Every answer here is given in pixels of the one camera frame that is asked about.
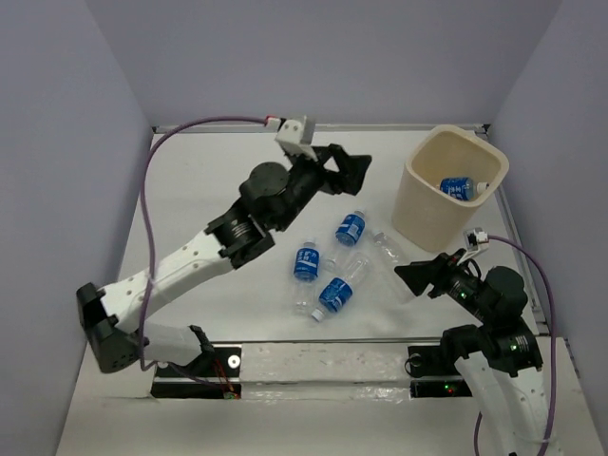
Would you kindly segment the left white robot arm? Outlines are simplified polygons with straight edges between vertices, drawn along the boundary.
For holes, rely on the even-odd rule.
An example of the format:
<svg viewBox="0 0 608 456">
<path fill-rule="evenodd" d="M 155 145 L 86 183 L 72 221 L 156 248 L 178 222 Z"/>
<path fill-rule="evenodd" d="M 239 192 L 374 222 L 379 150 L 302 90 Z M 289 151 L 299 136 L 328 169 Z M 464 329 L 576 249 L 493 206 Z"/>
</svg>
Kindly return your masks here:
<svg viewBox="0 0 608 456">
<path fill-rule="evenodd" d="M 318 192 L 357 195 L 371 165 L 369 155 L 350 155 L 340 145 L 315 146 L 314 156 L 291 156 L 290 166 L 256 166 L 229 210 L 177 251 L 115 283 L 79 288 L 81 327 L 103 373 L 137 362 L 164 363 L 187 375 L 205 372 L 215 356 L 196 325 L 154 325 L 147 317 L 207 280 L 241 268 L 271 249 Z"/>
</svg>

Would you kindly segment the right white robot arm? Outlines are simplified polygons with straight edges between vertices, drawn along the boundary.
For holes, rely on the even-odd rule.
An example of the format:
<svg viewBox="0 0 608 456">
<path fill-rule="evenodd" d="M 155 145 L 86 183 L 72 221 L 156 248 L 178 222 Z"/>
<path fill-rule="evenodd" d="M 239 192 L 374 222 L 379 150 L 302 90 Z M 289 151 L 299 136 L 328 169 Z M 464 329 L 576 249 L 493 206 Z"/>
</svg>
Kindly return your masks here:
<svg viewBox="0 0 608 456">
<path fill-rule="evenodd" d="M 541 350 L 523 319 L 523 278 L 504 266 L 479 276 L 468 264 L 459 250 L 395 267 L 414 295 L 448 296 L 478 321 L 445 330 L 436 345 L 409 348 L 406 372 L 460 375 L 479 408 L 475 427 L 487 428 L 496 454 L 561 455 L 556 393 L 544 389 Z"/>
</svg>

